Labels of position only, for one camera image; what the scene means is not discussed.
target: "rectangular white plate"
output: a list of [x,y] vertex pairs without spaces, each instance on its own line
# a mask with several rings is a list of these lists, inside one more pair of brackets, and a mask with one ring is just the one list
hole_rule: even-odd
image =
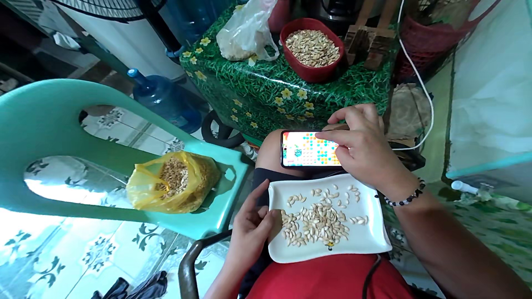
[[[338,190],[334,189],[333,184],[338,186]],[[348,190],[351,185],[359,189],[359,202],[356,202],[354,192]],[[300,212],[302,207],[311,210],[313,203],[320,203],[320,197],[312,196],[311,190],[321,189],[323,194],[327,188],[329,188],[331,194],[340,193],[339,197],[332,199],[332,206],[335,210],[342,211],[348,219],[367,215],[369,218],[368,224],[352,224],[349,220],[342,222],[343,225],[348,226],[350,229],[349,240],[341,238],[340,242],[334,244],[334,246],[324,245],[322,241],[307,242],[307,245],[301,245],[300,247],[287,246],[287,240],[282,237],[281,232],[278,229],[274,229],[273,234],[275,235],[270,236],[271,242],[268,245],[270,256],[274,261],[278,263],[294,263],[332,254],[381,253],[392,249],[384,228],[380,202],[378,198],[375,198],[377,191],[354,179],[348,173],[317,180],[271,182],[268,189],[270,193],[270,209],[285,210],[287,214]],[[350,194],[350,203],[346,205],[345,209],[341,209],[337,206],[337,201],[342,200],[345,205],[346,192]],[[299,194],[306,197],[306,201],[304,203],[296,201],[292,207],[288,207],[286,204],[288,198]],[[297,232],[303,233],[303,222],[301,220],[297,221],[300,225]]]

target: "hand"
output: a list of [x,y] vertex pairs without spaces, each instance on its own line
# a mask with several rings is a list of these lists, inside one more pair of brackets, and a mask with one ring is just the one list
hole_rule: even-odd
[[318,132],[316,138],[340,145],[336,149],[336,156],[345,171],[385,195],[386,190],[419,184],[390,148],[383,133],[383,120],[375,105],[360,104],[342,108],[331,115],[328,123],[344,119],[349,125],[349,131]]
[[265,180],[247,197],[235,216],[226,266],[246,272],[257,261],[277,217],[277,210],[256,207],[257,198],[268,189]]

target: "charging cable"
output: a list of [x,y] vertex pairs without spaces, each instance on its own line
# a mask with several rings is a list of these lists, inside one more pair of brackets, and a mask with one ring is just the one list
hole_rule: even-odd
[[[403,13],[403,5],[404,5],[404,0],[401,0],[401,7],[399,8],[399,16],[397,17],[397,28],[400,27],[401,14]],[[415,75],[418,77],[419,83],[421,84],[421,88],[425,92],[425,95],[427,96],[427,100],[429,101],[429,104],[430,104],[430,127],[427,133],[425,134],[425,136],[423,136],[423,139],[416,146],[413,146],[413,147],[393,148],[394,151],[406,151],[406,150],[414,150],[420,147],[423,144],[423,142],[427,140],[427,137],[429,137],[430,131],[432,131],[432,127],[434,125],[434,106],[433,106],[432,100],[430,99],[430,95],[425,87],[425,84],[423,84],[423,80],[421,80],[421,76],[419,75],[418,69],[415,68],[415,65],[412,62],[412,59],[410,58],[410,56],[406,52],[406,49],[404,48],[403,41],[401,40],[401,35],[399,35],[399,33],[397,33],[397,35],[399,36],[399,44],[401,44],[401,48],[403,49],[404,55],[406,56],[406,59],[408,59],[408,62],[410,62],[410,65],[412,66],[412,68],[414,69]]]

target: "black shorts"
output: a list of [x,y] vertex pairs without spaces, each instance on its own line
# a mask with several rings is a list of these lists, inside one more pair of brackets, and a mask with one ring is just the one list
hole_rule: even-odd
[[[335,175],[341,175],[342,173],[347,173],[345,170],[339,170],[339,171],[323,171],[323,172],[316,172],[310,175],[309,178],[302,178],[302,177],[296,177],[287,175],[286,173],[276,172],[264,168],[255,168],[255,171],[253,172],[253,182],[252,182],[252,189],[255,189],[258,187],[264,180],[269,179],[270,182],[273,181],[301,181],[301,180],[309,180],[309,179],[321,179],[325,177],[335,176]],[[270,195],[268,194],[268,191],[264,192],[259,199],[257,200],[257,206],[263,206],[263,205],[269,205],[270,203]],[[270,254],[268,252],[268,244],[264,245],[264,248],[262,249],[262,253],[259,256],[259,259],[255,262],[255,264],[250,268],[250,270],[246,273],[244,276],[244,279],[242,280],[242,284],[240,285],[239,294],[241,295],[240,298],[245,298],[247,294],[251,291],[251,288],[253,287],[253,284],[255,284],[255,281],[258,279],[259,275],[266,269],[266,267],[272,262],[272,259],[270,257]]]
[[[341,175],[342,173],[347,173],[345,170],[327,170],[322,172],[316,172],[310,175],[309,178],[302,178],[292,175],[287,175],[286,173],[276,172],[269,169],[264,168],[255,168],[253,171],[253,182],[252,182],[252,190],[254,190],[256,187],[258,187],[264,180],[269,179],[270,182],[273,181],[302,181],[302,180],[314,180],[314,179],[321,179],[325,177],[335,176],[335,175]],[[257,206],[263,206],[268,205],[270,203],[270,195],[268,194],[268,191],[264,192],[259,199],[257,200]]]

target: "yellow plastic bag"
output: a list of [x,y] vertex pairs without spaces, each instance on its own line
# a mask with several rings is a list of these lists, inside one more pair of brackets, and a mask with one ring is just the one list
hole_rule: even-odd
[[[188,170],[187,187],[167,198],[168,182],[160,179],[165,162],[175,158],[185,164]],[[126,186],[129,201],[137,210],[163,212],[168,214],[189,213],[196,211],[203,200],[220,179],[220,171],[214,160],[207,156],[189,152],[168,153],[159,159],[144,164],[135,164],[135,170]],[[159,183],[166,188],[156,190]]]

